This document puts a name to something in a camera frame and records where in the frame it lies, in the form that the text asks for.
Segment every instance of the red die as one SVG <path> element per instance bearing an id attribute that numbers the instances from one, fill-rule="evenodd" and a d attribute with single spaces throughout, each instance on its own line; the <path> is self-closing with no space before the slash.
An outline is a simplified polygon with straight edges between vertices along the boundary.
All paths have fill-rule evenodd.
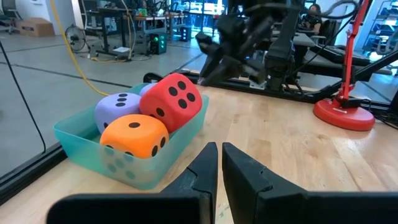
<path id="1" fill-rule="evenodd" d="M 192 119 L 201 104 L 196 86 L 184 75 L 173 73 L 142 96 L 139 109 L 142 114 L 161 120 L 172 133 Z"/>

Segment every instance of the window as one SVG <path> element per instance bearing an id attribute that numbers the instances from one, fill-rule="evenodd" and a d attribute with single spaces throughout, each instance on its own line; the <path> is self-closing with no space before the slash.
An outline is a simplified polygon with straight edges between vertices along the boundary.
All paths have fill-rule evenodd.
<path id="1" fill-rule="evenodd" d="M 315 4 L 315 3 L 317 3 L 317 0 L 305 0 L 304 1 L 304 6 L 306 8 L 309 8 L 312 4 Z"/>

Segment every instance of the yellow cable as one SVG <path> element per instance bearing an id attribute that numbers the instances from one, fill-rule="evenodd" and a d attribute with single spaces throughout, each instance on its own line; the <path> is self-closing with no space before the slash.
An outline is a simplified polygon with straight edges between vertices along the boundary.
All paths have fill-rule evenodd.
<path id="1" fill-rule="evenodd" d="M 72 60 L 72 62 L 73 62 L 73 65 L 74 65 L 75 68 L 77 69 L 77 71 L 78 71 L 78 73 L 80 74 L 80 76 L 82 77 L 82 79 L 85 81 L 85 83 L 86 83 L 91 89 L 93 89 L 95 92 L 97 92 L 97 93 L 99 93 L 99 94 L 101 94 L 101 95 L 109 96 L 109 94 L 100 91 L 100 90 L 97 89 L 94 85 L 92 85 L 92 84 L 88 81 L 88 79 L 86 78 L 86 75 L 85 75 L 85 74 L 83 73 L 83 71 L 81 70 L 81 68 L 80 68 L 80 66 L 79 66 L 79 63 L 77 62 L 76 57 L 75 57 L 75 55 L 74 55 L 73 52 L 72 52 L 72 49 L 69 47 L 69 42 L 68 42 L 68 39 L 67 39 L 67 37 L 66 37 L 66 35 L 65 35 L 65 32 L 63 31 L 63 27 L 62 27 L 60 18 L 59 18 L 59 16 L 58 16 L 58 12 L 57 12 L 57 10 L 56 10 L 56 8 L 55 8 L 54 0 L 50 0 L 50 1 L 51 1 L 51 8 L 52 8 L 52 10 L 53 10 L 54 17 L 55 17 L 55 20 L 56 20 L 57 25 L 58 25 L 58 29 L 59 29 L 59 31 L 60 31 L 60 33 L 61 33 L 61 35 L 62 35 L 63 41 L 65 42 L 65 45 L 67 46 L 67 51 L 68 51 L 69 57 L 71 58 L 71 60 Z M 131 28 L 130 28 L 130 21 L 133 22 L 133 23 L 134 23 L 134 21 L 133 21 L 132 16 L 131 16 L 131 14 L 130 14 L 130 12 L 129 12 L 129 8 L 127 7 L 127 5 L 126 5 L 126 3 L 124 2 L 124 0 L 121 0 L 121 2 L 123 3 L 124 7 L 126 8 L 126 12 L 127 12 L 127 23 L 128 23 L 128 28 L 129 28 L 129 47 L 130 47 L 128 59 L 131 59 L 132 51 L 133 51 L 133 48 L 134 48 L 134 45 L 135 45 L 135 44 L 134 44 L 133 46 L 131 46 Z M 97 58 L 92 58 L 92 60 L 93 60 L 93 61 L 96 61 L 96 62 L 102 62 L 102 63 L 118 63 L 118 62 L 125 62 L 125 60 L 123 60 L 123 61 L 115 61 L 115 60 L 112 60 L 112 61 L 100 61 L 100 60 L 98 60 Z"/>
<path id="2" fill-rule="evenodd" d="M 99 91 L 99 90 L 98 90 L 97 88 L 95 88 L 95 86 L 93 86 L 93 85 L 88 81 L 88 79 L 86 78 L 85 74 L 83 73 L 83 71 L 82 71 L 81 68 L 79 67 L 79 63 L 77 62 L 77 60 L 76 60 L 76 58 L 75 58 L 75 56 L 74 56 L 74 54 L 73 54 L 73 52 L 72 52 L 72 49 L 69 47 L 69 42 L 68 42 L 67 37 L 65 36 L 65 32 L 63 31 L 63 27 L 62 27 L 60 18 L 59 18 L 59 16 L 58 16 L 57 10 L 56 10 L 56 8 L 55 8 L 54 0 L 51 0 L 51 8 L 52 8 L 52 10 L 53 10 L 55 20 L 57 21 L 58 29 L 59 29 L 59 31 L 60 31 L 62 37 L 63 37 L 63 41 L 65 42 L 65 44 L 66 44 L 66 46 L 67 46 L 67 50 L 68 50 L 69 56 L 70 56 L 70 58 L 72 59 L 72 62 L 73 62 L 73 64 L 74 64 L 74 66 L 76 67 L 78 73 L 79 73 L 80 76 L 83 78 L 83 80 L 86 82 L 86 84 L 87 84 L 89 87 L 91 87 L 95 92 L 97 92 L 97 93 L 99 93 L 99 94 L 101 94 L 101 95 L 104 95 L 104 96 L 108 96 L 109 94 L 104 93 L 104 92 L 102 92 L 102 91 Z"/>

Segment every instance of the cable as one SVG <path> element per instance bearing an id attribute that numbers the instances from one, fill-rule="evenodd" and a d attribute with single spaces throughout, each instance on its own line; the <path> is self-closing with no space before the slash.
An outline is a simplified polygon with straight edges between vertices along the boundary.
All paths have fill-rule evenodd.
<path id="1" fill-rule="evenodd" d="M 54 0 L 50 0 L 50 2 L 51 2 L 51 8 L 52 8 L 52 10 L 53 10 L 53 14 L 54 14 L 55 20 L 56 20 L 57 25 L 58 25 L 58 29 L 59 29 L 59 31 L 60 31 L 62 37 L 63 37 L 63 41 L 65 42 L 65 45 L 68 46 L 68 45 L 69 45 L 69 42 L 68 42 L 68 39 L 67 39 L 67 37 L 66 37 L 66 35 L 65 35 L 64 31 L 63 31 L 63 27 L 62 27 L 60 18 L 59 18 L 59 16 L 58 16 L 57 9 L 55 8 Z M 127 16 L 128 16 L 128 18 L 127 18 L 127 23 L 128 23 L 128 27 L 129 27 L 129 41 L 130 41 L 130 43 L 131 43 L 130 21 L 131 21 L 131 23 L 132 23 L 132 28 L 133 28 L 133 32 L 134 32 L 134 42 L 133 42 L 132 46 L 130 45 L 130 52 L 129 52 L 129 57 L 128 57 L 128 59 L 130 59 L 130 58 L 131 58 L 131 55 L 132 55 L 132 51 L 133 51 L 133 49 L 134 49 L 134 47 L 135 47 L 135 44 L 136 44 L 136 28 L 135 28 L 135 26 L 134 26 L 134 21 L 133 21 L 133 19 L 132 19 L 132 16 L 131 16 L 131 14 L 130 14 L 130 12 L 129 12 L 129 9 L 128 9 L 126 3 L 124 2 L 124 0 L 121 0 L 121 2 L 123 3 L 124 7 L 126 8 L 126 13 L 127 13 Z M 79 66 L 79 64 L 78 64 L 78 62 L 77 62 L 77 60 L 76 60 L 76 57 L 74 56 L 74 54 L 73 54 L 73 52 L 72 52 L 72 50 L 71 50 L 70 47 L 67 47 L 67 52 L 68 52 L 69 57 L 71 58 L 71 60 L 72 60 L 72 62 L 73 62 L 73 65 L 75 66 L 75 68 L 77 69 L 79 75 L 82 77 L 82 79 L 85 81 L 85 83 L 86 83 L 91 89 L 93 89 L 95 92 L 99 93 L 100 95 L 108 96 L 109 94 L 100 91 L 99 89 L 97 89 L 94 85 L 92 85 L 92 84 L 88 81 L 86 75 L 85 75 L 84 72 L 81 70 L 81 68 L 80 68 L 80 66 Z M 92 58 L 92 60 L 96 60 L 96 61 L 98 61 L 98 62 L 102 62 L 102 61 L 99 61 L 97 58 Z M 103 62 L 103 63 L 116 63 L 116 62 L 122 62 L 122 61 L 107 61 L 107 62 Z"/>
<path id="2" fill-rule="evenodd" d="M 74 65 L 75 68 L 77 69 L 79 75 L 83 78 L 83 80 L 85 81 L 85 83 L 86 83 L 90 88 L 92 88 L 95 92 L 97 92 L 97 93 L 99 93 L 99 94 L 101 94 L 101 95 L 104 95 L 104 96 L 108 96 L 109 94 L 107 94 L 107 93 L 105 93 L 105 92 L 102 92 L 102 91 L 98 90 L 98 89 L 97 89 L 94 85 L 92 85 L 92 84 L 88 81 L 88 79 L 86 78 L 85 74 L 83 73 L 83 71 L 82 71 L 81 68 L 79 67 L 79 63 L 77 62 L 77 60 L 76 60 L 76 58 L 75 58 L 75 56 L 74 56 L 74 54 L 73 54 L 73 52 L 72 52 L 72 49 L 68 46 L 68 39 L 67 39 L 67 37 L 65 36 L 65 33 L 64 33 L 64 31 L 63 31 L 63 27 L 62 27 L 60 18 L 59 18 L 59 16 L 58 16 L 57 10 L 56 10 L 56 8 L 55 8 L 54 0 L 51 0 L 51 8 L 52 8 L 52 10 L 53 10 L 54 17 L 55 17 L 55 20 L 56 20 L 56 22 L 57 22 L 58 29 L 59 29 L 59 31 L 60 31 L 60 33 L 61 33 L 61 35 L 62 35 L 63 41 L 64 41 L 65 45 L 67 46 L 67 51 L 68 51 L 68 53 L 69 53 L 69 57 L 71 58 L 71 60 L 72 60 L 72 62 L 73 62 L 73 65 Z"/>
<path id="3" fill-rule="evenodd" d="M 130 59 L 131 59 L 131 57 L 132 57 L 132 52 L 133 52 L 133 50 L 134 50 L 134 48 L 135 48 L 135 46 L 136 46 L 136 27 L 135 27 L 135 25 L 134 25 L 134 21 L 133 21 L 133 19 L 132 19 L 132 16 L 131 16 L 131 14 L 130 14 L 130 12 L 129 12 L 129 8 L 127 7 L 127 5 L 126 5 L 126 2 L 124 1 L 124 0 L 120 0 L 121 2 L 122 2 L 122 4 L 123 4 L 123 6 L 125 7 L 125 9 L 126 9 L 126 14 L 127 14 L 127 26 L 128 26 L 128 29 L 129 29 L 129 56 L 127 57 L 127 60 L 107 60 L 107 61 L 102 61 L 102 60 L 99 60 L 97 57 L 92 57 L 91 58 L 91 60 L 93 60 L 93 61 L 95 61 L 95 62 L 100 62 L 100 63 L 120 63 L 120 62 L 128 62 L 128 61 L 130 61 Z M 134 34 L 134 41 L 133 41 L 133 43 L 132 43 L 132 45 L 131 45 L 131 28 L 130 28 L 130 21 L 131 21 L 131 24 L 132 24 L 132 31 L 133 31 L 133 34 Z"/>
<path id="4" fill-rule="evenodd" d="M 342 4 L 352 4 L 354 6 L 354 9 L 350 13 L 345 14 L 343 16 L 329 16 L 336 9 L 336 7 L 338 7 L 338 6 L 342 5 Z M 319 13 L 319 12 L 316 12 L 316 11 L 311 11 L 309 9 L 303 9 L 302 7 L 287 6 L 286 4 L 282 4 L 282 3 L 266 3 L 266 4 L 258 4 L 258 5 L 252 6 L 252 7 L 248 8 L 248 9 L 243 10 L 242 12 L 237 12 L 237 13 L 234 13 L 232 15 L 244 14 L 244 13 L 248 13 L 248 12 L 251 12 L 251 11 L 255 11 L 255 10 L 260 9 L 260 8 L 287 9 L 287 10 L 296 9 L 296 10 L 299 10 L 299 11 L 303 11 L 304 13 L 307 13 L 309 15 L 320 16 L 320 17 L 325 18 L 325 19 L 345 19 L 347 17 L 350 17 L 350 16 L 356 14 L 356 12 L 359 9 L 359 4 L 356 3 L 353 0 L 340 0 L 340 1 L 336 2 L 336 3 L 334 3 L 333 5 L 331 5 L 327 11 Z"/>
<path id="5" fill-rule="evenodd" d="M 331 43 L 331 41 L 337 37 L 337 35 L 349 24 L 349 22 L 351 22 L 352 19 L 355 18 L 355 14 L 343 25 L 342 28 L 340 28 L 340 30 L 337 31 L 337 33 L 330 38 L 325 45 L 307 62 L 305 62 L 305 64 L 301 65 L 298 69 L 294 70 L 294 72 L 292 72 L 292 74 L 295 74 L 296 72 L 298 72 L 299 70 L 301 70 L 303 67 L 307 66 L 310 62 L 312 62 L 312 60 L 314 60 L 319 54 L 320 52 L 325 49 L 325 47 L 329 46 L 329 44 Z"/>
<path id="6" fill-rule="evenodd" d="M 30 110 L 30 107 L 29 107 L 29 105 L 28 105 L 27 102 L 26 102 L 25 95 L 24 95 L 24 93 L 22 92 L 21 87 L 19 86 L 17 77 L 15 76 L 14 70 L 12 69 L 12 66 L 11 66 L 11 64 L 10 64 L 10 61 L 8 60 L 8 56 L 7 56 L 6 50 L 4 50 L 4 47 L 3 47 L 3 45 L 2 45 L 1 40 L 0 40 L 0 48 L 1 48 L 1 51 L 2 51 L 2 53 L 3 53 L 3 55 L 4 55 L 4 58 L 6 59 L 8 69 L 10 70 L 11 75 L 12 75 L 12 79 L 14 79 L 15 85 L 16 85 L 17 88 L 18 88 L 19 94 L 21 94 L 22 100 L 24 101 L 24 104 L 25 104 L 25 107 L 26 107 L 26 109 L 27 109 L 27 111 L 28 111 L 28 113 L 29 113 L 29 116 L 30 116 L 30 118 L 31 118 L 32 121 L 33 121 L 33 124 L 34 124 L 34 126 L 35 126 L 36 131 L 38 132 L 38 134 L 39 134 L 39 136 L 40 136 L 40 139 L 42 140 L 42 144 L 43 144 L 43 148 L 44 148 L 43 153 L 45 153 L 45 150 L 47 149 L 47 146 L 45 145 L 45 141 L 44 141 L 44 138 L 43 138 L 43 134 L 42 134 L 42 132 L 40 131 L 39 126 L 37 125 L 36 120 L 35 120 L 35 118 L 33 117 L 32 111 Z"/>
<path id="7" fill-rule="evenodd" d="M 363 101 L 369 103 L 368 111 L 370 113 L 372 113 L 373 116 L 376 119 L 380 120 L 385 125 L 387 125 L 387 126 L 389 126 L 391 128 L 394 128 L 395 130 L 398 130 L 398 116 L 397 115 L 395 115 L 393 113 L 390 113 L 388 111 L 383 111 L 383 112 L 380 112 L 380 113 L 376 113 L 376 112 L 372 111 L 372 109 L 371 109 L 371 107 L 372 107 L 372 101 L 371 100 L 365 99 Z"/>

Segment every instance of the chair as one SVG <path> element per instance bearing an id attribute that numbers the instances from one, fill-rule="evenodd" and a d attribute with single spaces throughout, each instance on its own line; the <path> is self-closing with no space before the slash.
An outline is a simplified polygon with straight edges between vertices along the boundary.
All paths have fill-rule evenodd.
<path id="1" fill-rule="evenodd" d="M 311 36 L 311 39 L 315 44 L 325 44 L 327 42 L 331 43 L 331 38 L 334 36 L 336 27 L 336 21 L 326 20 L 321 24 L 318 35 Z"/>
<path id="2" fill-rule="evenodd" d="M 12 34 L 16 27 L 16 21 L 21 20 L 17 11 L 15 0 L 0 0 L 0 21 L 7 25 L 7 31 Z"/>
<path id="3" fill-rule="evenodd" d="M 382 55 L 382 57 L 388 55 L 391 52 L 398 50 L 398 29 L 388 38 L 387 42 L 384 44 L 383 41 L 379 41 L 377 44 L 376 53 Z M 398 66 L 389 66 L 390 69 L 397 69 Z"/>

